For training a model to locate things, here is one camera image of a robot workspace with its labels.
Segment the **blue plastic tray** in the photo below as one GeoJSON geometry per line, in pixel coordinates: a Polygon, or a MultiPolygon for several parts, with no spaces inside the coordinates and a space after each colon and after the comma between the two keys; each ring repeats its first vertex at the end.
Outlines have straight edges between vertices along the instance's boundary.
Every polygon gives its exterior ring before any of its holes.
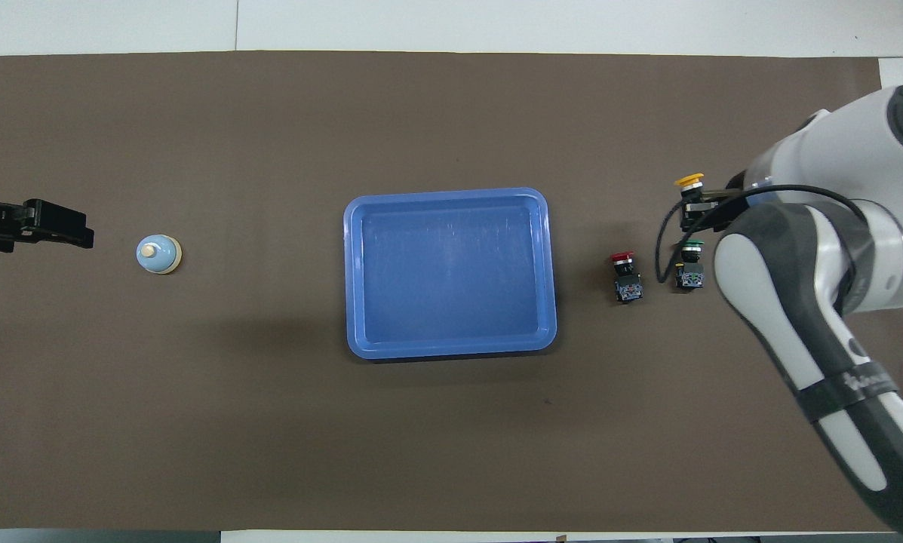
{"type": "Polygon", "coordinates": [[[364,195],[342,230],[346,339],[362,360],[537,353],[557,338],[538,190],[364,195]]]}

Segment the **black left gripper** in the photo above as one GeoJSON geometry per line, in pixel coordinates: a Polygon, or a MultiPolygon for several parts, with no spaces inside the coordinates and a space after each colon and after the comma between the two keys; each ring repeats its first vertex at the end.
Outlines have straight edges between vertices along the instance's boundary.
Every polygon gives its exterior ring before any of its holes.
{"type": "Polygon", "coordinates": [[[20,205],[0,202],[0,252],[13,252],[16,243],[40,241],[92,250],[94,237],[94,230],[87,227],[86,214],[68,207],[37,198],[20,205]]]}

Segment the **yellow push button switch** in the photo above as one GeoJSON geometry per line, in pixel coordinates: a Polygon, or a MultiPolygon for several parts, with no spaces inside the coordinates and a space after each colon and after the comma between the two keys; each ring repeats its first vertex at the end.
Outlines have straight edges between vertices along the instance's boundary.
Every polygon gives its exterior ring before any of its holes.
{"type": "Polygon", "coordinates": [[[682,176],[675,182],[680,190],[681,206],[685,202],[704,202],[703,193],[703,173],[690,174],[682,176]]]}

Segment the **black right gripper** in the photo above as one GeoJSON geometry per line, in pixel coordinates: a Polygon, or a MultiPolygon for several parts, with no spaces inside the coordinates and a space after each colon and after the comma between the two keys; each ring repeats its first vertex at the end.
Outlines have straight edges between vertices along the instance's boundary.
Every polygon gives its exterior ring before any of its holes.
{"type": "MultiPolygon", "coordinates": [[[[704,192],[704,202],[712,205],[705,220],[706,229],[726,230],[740,214],[750,207],[747,199],[741,197],[745,189],[745,172],[732,176],[723,189],[704,192]]],[[[680,229],[682,232],[695,231],[693,224],[705,213],[703,202],[685,202],[681,207],[680,229]]]]}

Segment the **green push button switch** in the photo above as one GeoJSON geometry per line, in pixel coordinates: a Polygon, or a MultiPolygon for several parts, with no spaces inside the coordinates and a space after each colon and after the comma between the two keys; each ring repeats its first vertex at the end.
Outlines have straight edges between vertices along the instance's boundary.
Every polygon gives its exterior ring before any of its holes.
{"type": "Polygon", "coordinates": [[[686,241],[680,247],[679,260],[674,264],[676,287],[681,291],[696,291],[706,285],[703,241],[686,241]]]}

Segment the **brown table mat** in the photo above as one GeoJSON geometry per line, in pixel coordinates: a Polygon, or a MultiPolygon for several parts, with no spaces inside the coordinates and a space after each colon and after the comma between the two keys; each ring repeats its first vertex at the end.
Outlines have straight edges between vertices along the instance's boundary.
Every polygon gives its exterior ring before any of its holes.
{"type": "Polygon", "coordinates": [[[676,179],[879,86],[866,58],[0,57],[0,201],[96,233],[0,252],[0,528],[882,529],[714,285],[649,268],[676,179]],[[550,207],[551,347],[355,357],[348,203],[490,188],[550,207]],[[172,274],[137,264],[155,234],[172,274]]]}

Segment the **red push button switch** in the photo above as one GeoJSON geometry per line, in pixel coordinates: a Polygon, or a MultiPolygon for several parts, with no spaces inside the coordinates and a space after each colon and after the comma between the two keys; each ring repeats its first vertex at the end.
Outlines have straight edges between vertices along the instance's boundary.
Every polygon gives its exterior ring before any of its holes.
{"type": "Polygon", "coordinates": [[[610,255],[610,262],[616,273],[614,278],[616,298],[624,305],[642,299],[643,287],[641,276],[635,269],[634,252],[614,252],[610,255]]]}

